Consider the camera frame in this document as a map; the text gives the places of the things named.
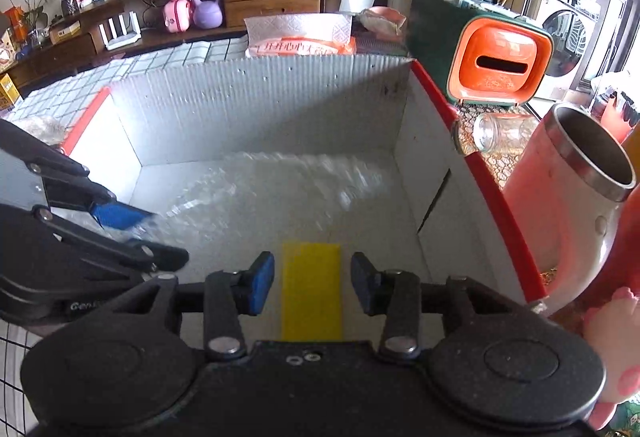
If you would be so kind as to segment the purple kettlebell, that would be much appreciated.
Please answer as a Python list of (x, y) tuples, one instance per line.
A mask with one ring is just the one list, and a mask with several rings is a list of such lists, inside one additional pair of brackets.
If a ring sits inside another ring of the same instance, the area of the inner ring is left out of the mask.
[(219, 0), (192, 0), (192, 21), (201, 30), (221, 27), (224, 15)]

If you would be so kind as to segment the white steel tumbler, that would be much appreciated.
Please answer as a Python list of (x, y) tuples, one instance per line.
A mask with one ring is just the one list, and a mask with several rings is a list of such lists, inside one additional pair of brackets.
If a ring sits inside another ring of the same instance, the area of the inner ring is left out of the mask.
[(636, 184), (628, 155), (607, 130), (574, 106), (552, 105), (503, 188), (537, 269), (555, 272), (546, 315), (596, 279)]

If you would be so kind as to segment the yellow sponge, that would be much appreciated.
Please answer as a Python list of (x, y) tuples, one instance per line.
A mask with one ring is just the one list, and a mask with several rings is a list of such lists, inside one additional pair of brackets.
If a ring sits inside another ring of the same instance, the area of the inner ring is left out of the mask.
[(341, 341), (344, 335), (341, 246), (285, 243), (282, 257), (282, 341)]

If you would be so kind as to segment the red white storage box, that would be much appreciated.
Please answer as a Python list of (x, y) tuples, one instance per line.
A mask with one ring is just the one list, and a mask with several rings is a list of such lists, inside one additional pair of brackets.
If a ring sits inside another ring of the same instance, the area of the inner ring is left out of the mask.
[(544, 295), (536, 267), (454, 125), (407, 59), (239, 59), (111, 82), (76, 126), (72, 155), (151, 213), (136, 237), (189, 252), (183, 283), (246, 269), (265, 251), (283, 272), (287, 249), (322, 243), (532, 303)]

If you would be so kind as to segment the pink tissue pack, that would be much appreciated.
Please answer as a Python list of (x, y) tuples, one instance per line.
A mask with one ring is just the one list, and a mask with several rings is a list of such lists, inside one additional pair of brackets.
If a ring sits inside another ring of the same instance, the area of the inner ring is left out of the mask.
[(294, 13), (244, 20), (249, 58), (263, 56), (352, 56), (352, 17), (341, 13)]

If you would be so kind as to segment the pink plush toy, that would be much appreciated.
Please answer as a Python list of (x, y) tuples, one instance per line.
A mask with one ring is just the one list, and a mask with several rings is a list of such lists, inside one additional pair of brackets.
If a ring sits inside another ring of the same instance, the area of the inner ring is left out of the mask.
[(639, 392), (639, 297), (620, 287), (606, 304), (589, 308), (582, 336), (605, 368), (605, 384), (588, 419), (602, 429), (617, 406)]

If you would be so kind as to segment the yellow cardboard box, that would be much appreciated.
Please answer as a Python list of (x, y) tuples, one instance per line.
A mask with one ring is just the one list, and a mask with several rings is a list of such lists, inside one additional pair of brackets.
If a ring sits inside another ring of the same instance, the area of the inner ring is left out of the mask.
[(18, 99), (20, 99), (20, 93), (10, 75), (8, 73), (2, 74), (0, 77), (0, 110), (13, 108)]

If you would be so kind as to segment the white wifi router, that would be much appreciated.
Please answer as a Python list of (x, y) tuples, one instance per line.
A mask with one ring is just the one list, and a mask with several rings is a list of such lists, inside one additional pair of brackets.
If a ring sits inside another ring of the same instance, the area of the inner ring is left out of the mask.
[(99, 24), (99, 32), (107, 51), (131, 46), (142, 37), (138, 16), (134, 11), (108, 18)]

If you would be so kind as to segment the pink small bag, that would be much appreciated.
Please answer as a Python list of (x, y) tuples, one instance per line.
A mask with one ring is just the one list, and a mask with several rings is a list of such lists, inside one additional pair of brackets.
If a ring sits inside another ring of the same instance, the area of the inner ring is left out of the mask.
[(164, 25), (169, 33), (186, 32), (191, 25), (191, 0), (170, 0), (163, 7)]

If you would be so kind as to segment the white checkered tablecloth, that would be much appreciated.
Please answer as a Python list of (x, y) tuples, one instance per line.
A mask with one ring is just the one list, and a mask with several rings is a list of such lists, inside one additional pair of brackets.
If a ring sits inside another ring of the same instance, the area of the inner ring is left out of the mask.
[[(220, 62), (242, 58), (248, 45), (245, 35), (213, 41), (195, 41), (149, 53), (117, 59), (29, 93), (12, 111), (1, 116), (17, 119), (50, 116), (72, 128), (99, 91), (113, 82), (183, 65)], [(35, 426), (20, 382), (24, 354), (39, 337), (6, 321), (1, 323), (1, 434), (23, 436)]]

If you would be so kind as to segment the white washing machine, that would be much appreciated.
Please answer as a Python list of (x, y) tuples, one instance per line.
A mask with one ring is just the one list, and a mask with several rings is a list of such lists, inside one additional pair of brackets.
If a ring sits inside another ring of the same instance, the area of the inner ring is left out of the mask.
[(585, 56), (600, 6), (594, 0), (530, 0), (527, 16), (553, 41), (551, 59), (535, 97), (562, 100), (561, 93), (570, 89)]

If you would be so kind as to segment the wooden tv cabinet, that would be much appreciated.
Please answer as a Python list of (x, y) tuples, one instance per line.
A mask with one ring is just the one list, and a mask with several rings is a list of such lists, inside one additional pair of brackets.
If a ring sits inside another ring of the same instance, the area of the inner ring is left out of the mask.
[(324, 0), (106, 0), (62, 19), (70, 36), (4, 68), (22, 97), (114, 59), (189, 42), (230, 37), (255, 16), (318, 13)]

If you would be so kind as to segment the green orange desk organizer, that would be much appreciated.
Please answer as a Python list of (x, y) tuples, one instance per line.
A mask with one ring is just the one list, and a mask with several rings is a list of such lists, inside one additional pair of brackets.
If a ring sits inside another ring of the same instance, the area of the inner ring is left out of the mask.
[(553, 51), (542, 28), (472, 0), (412, 0), (406, 45), (449, 102), (501, 106), (534, 97)]

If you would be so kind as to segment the clear glass jar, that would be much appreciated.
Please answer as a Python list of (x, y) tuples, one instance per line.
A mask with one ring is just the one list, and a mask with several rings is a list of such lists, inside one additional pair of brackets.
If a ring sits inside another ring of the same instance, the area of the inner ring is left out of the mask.
[(482, 153), (520, 154), (538, 126), (530, 115), (483, 113), (474, 122), (472, 137)]

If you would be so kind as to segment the clear bubble wrap sheet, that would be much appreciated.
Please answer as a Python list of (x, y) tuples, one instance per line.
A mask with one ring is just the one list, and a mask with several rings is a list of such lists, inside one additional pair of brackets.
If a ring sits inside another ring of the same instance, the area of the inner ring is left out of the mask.
[(285, 242), (339, 239), (391, 186), (384, 166), (352, 155), (233, 154), (165, 209), (108, 233), (181, 247), (191, 266), (235, 267), (244, 254), (277, 252)]

